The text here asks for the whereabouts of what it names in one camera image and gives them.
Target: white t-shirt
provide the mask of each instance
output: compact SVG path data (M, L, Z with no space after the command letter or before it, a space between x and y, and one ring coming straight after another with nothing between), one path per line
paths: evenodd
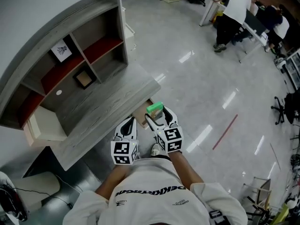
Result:
M173 164L161 158L137 160L131 168L109 201L91 191L81 193L63 225L210 225L197 195L227 216L231 225L248 222L241 204L219 183L195 183L188 190Z
M286 33L287 33L287 30L289 29L290 27L290 24L289 22L287 21L287 19L282 16L282 24L278 24L275 28L274 28L274 32L280 36L282 39L285 38L286 36Z
M253 10L253 15L256 16L257 12L258 12L258 6L255 3L251 3L251 8L250 10Z
M243 24L246 19L246 10L250 10L251 0L229 0L224 14Z

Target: framed picture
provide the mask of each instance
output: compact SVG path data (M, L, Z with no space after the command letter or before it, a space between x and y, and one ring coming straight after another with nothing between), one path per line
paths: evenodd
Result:
M92 70L87 66L80 69L73 78L83 89L86 89L97 79Z
M68 48L64 40L61 40L57 44L55 44L55 46L51 48L51 51L60 62L64 61L66 58L72 55L71 50Z

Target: person in white shirt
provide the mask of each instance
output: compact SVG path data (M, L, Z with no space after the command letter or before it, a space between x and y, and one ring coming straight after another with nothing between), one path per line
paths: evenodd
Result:
M226 49L226 44L232 40L246 19L246 11L250 10L251 0L229 0L217 27L217 42L214 44L215 52L220 53Z
M255 4L257 0L251 0L251 7L250 7L250 12L256 16L257 12L258 12L258 6ZM251 36L251 33L247 30L244 29L244 31L240 32L239 34L235 35L231 42L233 45L236 45L237 42L242 42L243 39L248 38Z
M265 51L268 53L270 49L273 49L275 46L285 38L286 33L290 27L290 24L286 17L282 16L282 23L276 25L273 30L268 33L269 37L269 46L265 47Z
M241 204L219 183L204 183L181 152L160 149L154 144L150 158L115 166L95 192L79 195L63 225L247 224Z

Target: white card with drawing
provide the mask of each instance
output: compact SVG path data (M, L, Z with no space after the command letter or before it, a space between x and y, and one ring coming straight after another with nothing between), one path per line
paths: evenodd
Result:
M59 41L53 48L51 48L51 51L55 54L60 62L72 55L72 52L70 51L64 40Z

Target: black logo on shirt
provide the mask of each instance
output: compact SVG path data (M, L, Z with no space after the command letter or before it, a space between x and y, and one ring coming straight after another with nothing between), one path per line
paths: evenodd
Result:
M117 201L117 202L116 202L116 207L122 206L122 205L124 205L126 202L127 202L127 200L120 200L120 201Z
M186 203L188 203L188 200L181 200L181 201L179 201L179 202L176 202L176 203L174 203L173 204L173 206L178 206L178 205L184 205L184 204L186 204Z
M118 193L116 193L116 196L121 195L123 193L137 193L137 194L151 194L151 195L163 195L165 193L174 191L176 189L180 189L180 190L185 190L187 189L184 186L171 186L171 187L164 187L160 190L156 190L156 191L142 191L142 190L122 190Z

